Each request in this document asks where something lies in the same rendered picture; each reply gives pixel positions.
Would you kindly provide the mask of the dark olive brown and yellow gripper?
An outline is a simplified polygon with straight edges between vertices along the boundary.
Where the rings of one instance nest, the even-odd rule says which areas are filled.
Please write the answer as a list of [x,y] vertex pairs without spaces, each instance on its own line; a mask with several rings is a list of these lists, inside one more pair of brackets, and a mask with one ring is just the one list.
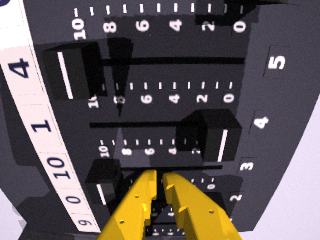
[[[186,240],[243,240],[225,211],[177,173],[163,174],[167,204]],[[145,240],[156,200],[156,170],[145,170],[123,197],[96,240]]]

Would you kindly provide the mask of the black lighting desk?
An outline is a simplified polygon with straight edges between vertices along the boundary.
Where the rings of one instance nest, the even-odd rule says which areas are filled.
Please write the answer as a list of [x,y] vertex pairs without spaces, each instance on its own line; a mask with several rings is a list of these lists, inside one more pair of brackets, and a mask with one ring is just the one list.
[[154,169],[145,236],[185,236],[169,172],[253,231],[319,95],[320,0],[0,0],[0,189],[32,230],[98,235]]

